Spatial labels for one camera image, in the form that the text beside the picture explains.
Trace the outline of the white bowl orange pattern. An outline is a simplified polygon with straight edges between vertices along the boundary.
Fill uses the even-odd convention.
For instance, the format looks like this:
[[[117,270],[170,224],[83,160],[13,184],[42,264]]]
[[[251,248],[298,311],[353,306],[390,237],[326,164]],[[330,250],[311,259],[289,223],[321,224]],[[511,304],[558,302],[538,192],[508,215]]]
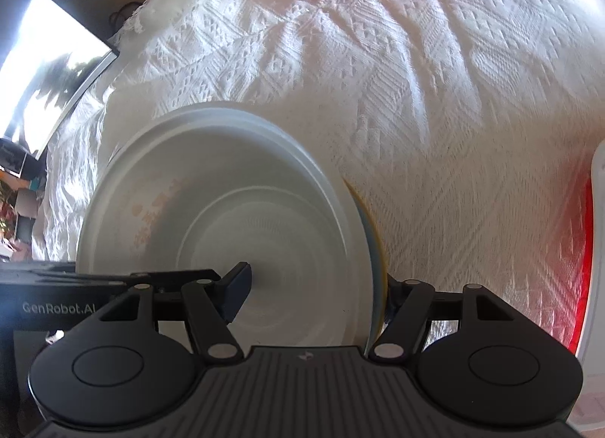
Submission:
[[[110,159],[78,240],[81,274],[212,269],[252,286],[243,348],[366,347],[372,279],[362,225],[328,159],[231,103],[148,124]]]

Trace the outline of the blue ceramic bowl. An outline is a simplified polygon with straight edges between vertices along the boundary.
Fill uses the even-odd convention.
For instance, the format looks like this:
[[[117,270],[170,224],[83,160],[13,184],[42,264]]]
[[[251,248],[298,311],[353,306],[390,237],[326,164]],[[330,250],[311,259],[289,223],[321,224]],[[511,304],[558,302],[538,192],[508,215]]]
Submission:
[[[385,268],[383,268],[383,251],[379,236],[371,218],[365,211],[359,213],[366,235],[372,277],[372,321],[368,345],[371,346],[383,328],[383,310],[385,309]]]

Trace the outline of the white bowl gold rim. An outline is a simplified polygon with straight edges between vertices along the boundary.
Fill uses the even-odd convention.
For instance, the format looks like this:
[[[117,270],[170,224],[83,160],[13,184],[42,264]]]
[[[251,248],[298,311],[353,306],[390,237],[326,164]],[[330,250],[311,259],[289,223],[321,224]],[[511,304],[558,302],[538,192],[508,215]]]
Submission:
[[[360,219],[360,215],[359,215],[359,213],[360,213],[361,211],[365,211],[365,212],[366,212],[366,214],[367,214],[367,215],[368,215],[368,216],[371,218],[371,220],[372,220],[372,222],[373,222],[373,225],[374,225],[374,227],[375,227],[375,230],[376,230],[376,232],[377,232],[377,235],[379,236],[379,230],[377,229],[377,226],[376,226],[376,224],[375,224],[374,219],[372,218],[372,215],[371,215],[371,213],[370,213],[370,211],[369,211],[369,208],[367,208],[367,206],[366,206],[366,204],[364,203],[363,198],[361,197],[361,195],[357,193],[357,190],[356,190],[356,189],[353,187],[353,185],[352,185],[352,184],[350,184],[350,182],[347,182],[347,181],[346,181],[344,184],[346,184],[346,185],[347,185],[347,190],[349,191],[349,193],[350,193],[350,195],[351,195],[351,198],[352,198],[352,200],[354,201],[354,204],[355,204],[355,207],[356,207],[356,210],[357,210],[357,213],[358,213],[359,219]],[[365,247],[366,247],[366,251],[367,251],[367,253],[368,253],[368,247],[367,247],[367,243],[366,243],[366,235],[365,235],[365,233],[364,233],[364,237],[365,237]],[[386,288],[386,289],[385,289],[385,295],[386,295],[386,299],[388,299],[388,262],[386,261],[386,254],[385,254],[385,250],[383,249],[383,243],[382,243],[382,240],[380,239],[380,237],[379,237],[379,241],[380,241],[380,245],[382,246],[382,251],[383,251],[383,268],[385,268],[385,272],[386,272],[386,274],[385,274],[385,282],[386,282],[386,285],[385,285],[385,288]],[[385,309],[383,310],[383,326],[384,326],[384,325],[385,325],[385,323],[386,323],[386,299],[385,299]],[[369,345],[368,345],[368,340],[367,340],[367,343],[366,343],[366,351],[368,351],[368,350],[369,350],[369,348],[370,348],[370,347],[371,347],[371,346],[372,346],[372,345],[375,343],[375,341],[376,341],[376,340],[375,340],[375,341],[374,341],[374,343],[373,343],[371,346],[369,346]]]

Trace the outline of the clear plastic container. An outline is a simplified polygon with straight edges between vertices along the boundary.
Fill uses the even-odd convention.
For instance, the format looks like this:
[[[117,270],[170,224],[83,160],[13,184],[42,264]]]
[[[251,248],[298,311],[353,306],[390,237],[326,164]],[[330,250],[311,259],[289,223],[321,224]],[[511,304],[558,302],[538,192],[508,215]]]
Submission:
[[[592,158],[586,186],[586,250],[572,348],[583,385],[569,422],[580,432],[604,429],[604,145]]]

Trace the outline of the white textured tablecloth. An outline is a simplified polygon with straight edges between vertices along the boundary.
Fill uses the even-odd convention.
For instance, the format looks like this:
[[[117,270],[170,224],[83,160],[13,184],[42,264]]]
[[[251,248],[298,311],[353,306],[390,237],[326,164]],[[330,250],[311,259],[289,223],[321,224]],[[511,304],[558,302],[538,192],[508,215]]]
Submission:
[[[179,107],[253,107],[364,198],[390,272],[480,282],[571,346],[604,137],[604,0],[147,0],[50,142],[33,255],[72,261],[98,176]]]

